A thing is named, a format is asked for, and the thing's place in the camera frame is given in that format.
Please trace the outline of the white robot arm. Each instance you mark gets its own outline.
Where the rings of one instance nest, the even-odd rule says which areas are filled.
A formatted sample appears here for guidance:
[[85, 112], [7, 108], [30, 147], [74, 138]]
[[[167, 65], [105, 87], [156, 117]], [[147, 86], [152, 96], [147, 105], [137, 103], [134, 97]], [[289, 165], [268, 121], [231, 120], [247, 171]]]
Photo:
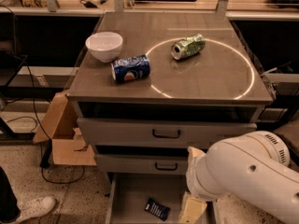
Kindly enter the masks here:
[[299, 222], [299, 173], [285, 142], [267, 131], [223, 139], [208, 151], [188, 148], [186, 182], [192, 196], [212, 202], [230, 192], [285, 224]]

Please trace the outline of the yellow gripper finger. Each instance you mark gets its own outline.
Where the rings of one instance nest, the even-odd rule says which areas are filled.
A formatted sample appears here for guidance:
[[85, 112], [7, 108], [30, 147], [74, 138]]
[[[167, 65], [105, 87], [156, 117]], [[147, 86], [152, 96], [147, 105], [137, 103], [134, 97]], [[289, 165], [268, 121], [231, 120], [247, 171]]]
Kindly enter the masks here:
[[192, 196], [188, 191], [183, 195], [181, 210], [178, 216], [179, 224], [195, 224], [204, 214], [207, 203]]
[[196, 147], [188, 147], [188, 164], [192, 162], [196, 162], [201, 158], [205, 157], [206, 153], [202, 149], [198, 149]]

